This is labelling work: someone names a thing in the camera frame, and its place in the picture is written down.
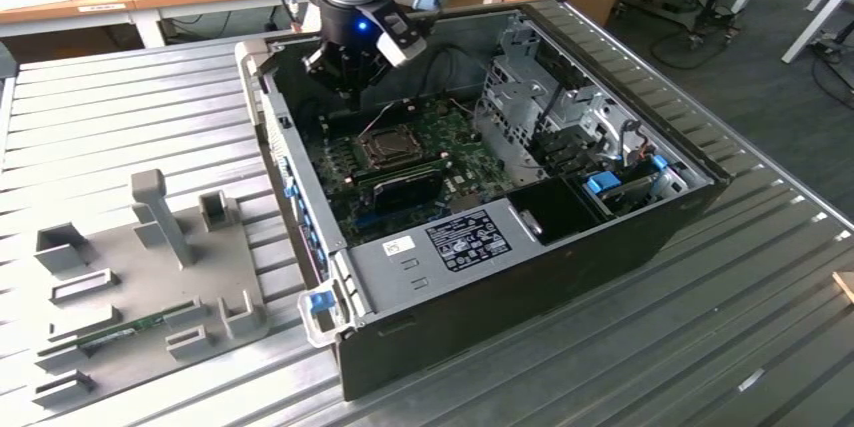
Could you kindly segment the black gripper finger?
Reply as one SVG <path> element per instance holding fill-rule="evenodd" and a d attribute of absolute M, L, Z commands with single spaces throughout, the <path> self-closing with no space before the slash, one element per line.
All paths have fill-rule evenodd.
<path fill-rule="evenodd" d="M 347 108 L 359 107 L 357 65 L 347 48 L 321 43 L 316 51 L 303 58 L 307 75 L 333 92 Z"/>
<path fill-rule="evenodd" d="M 376 49 L 368 49 L 359 53 L 357 63 L 351 72 L 351 99 L 349 109 L 361 108 L 363 91 L 375 86 L 391 69 L 385 56 Z"/>

